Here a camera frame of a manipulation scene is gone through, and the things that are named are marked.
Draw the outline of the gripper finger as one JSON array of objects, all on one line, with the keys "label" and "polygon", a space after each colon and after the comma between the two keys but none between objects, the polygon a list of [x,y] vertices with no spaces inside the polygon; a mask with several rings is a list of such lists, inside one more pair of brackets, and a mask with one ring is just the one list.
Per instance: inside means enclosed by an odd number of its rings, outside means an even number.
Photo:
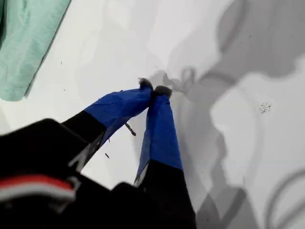
[{"label": "gripper finger", "polygon": [[135,182],[152,203],[150,215],[154,228],[194,229],[195,213],[170,105],[172,91],[166,86],[157,86],[152,94]]},{"label": "gripper finger", "polygon": [[88,143],[68,163],[80,171],[97,150],[131,118],[142,113],[153,94],[151,82],[139,80],[139,88],[112,92],[92,103],[62,124]]}]

